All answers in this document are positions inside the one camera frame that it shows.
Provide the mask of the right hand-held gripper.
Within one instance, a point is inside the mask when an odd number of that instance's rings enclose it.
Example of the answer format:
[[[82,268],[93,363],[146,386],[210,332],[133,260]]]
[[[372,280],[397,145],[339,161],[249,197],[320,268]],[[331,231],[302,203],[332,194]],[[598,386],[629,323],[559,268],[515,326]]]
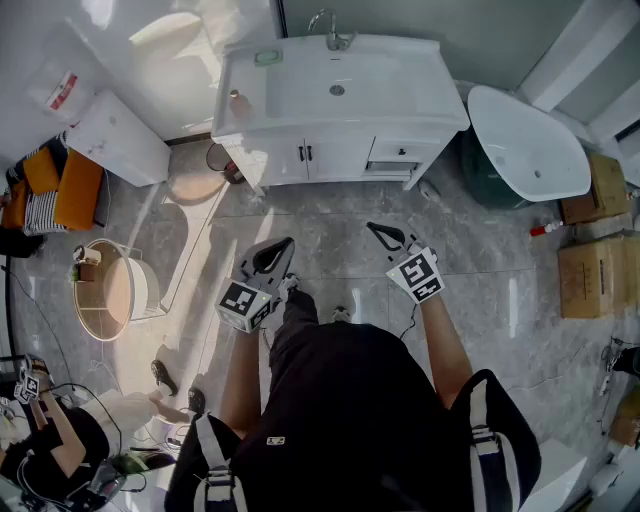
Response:
[[[437,256],[429,247],[416,242],[417,235],[408,224],[401,221],[368,221],[366,227],[386,250],[395,250],[396,244],[408,244],[406,256],[386,275],[416,304],[422,304],[445,289],[436,265]]]

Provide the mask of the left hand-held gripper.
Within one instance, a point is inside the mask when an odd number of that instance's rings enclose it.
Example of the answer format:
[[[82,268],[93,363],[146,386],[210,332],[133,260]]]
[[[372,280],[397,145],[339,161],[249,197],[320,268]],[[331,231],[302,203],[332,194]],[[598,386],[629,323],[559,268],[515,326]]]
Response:
[[[251,246],[223,281],[215,304],[220,321],[244,333],[258,329],[280,300],[279,286],[294,251],[291,237]]]

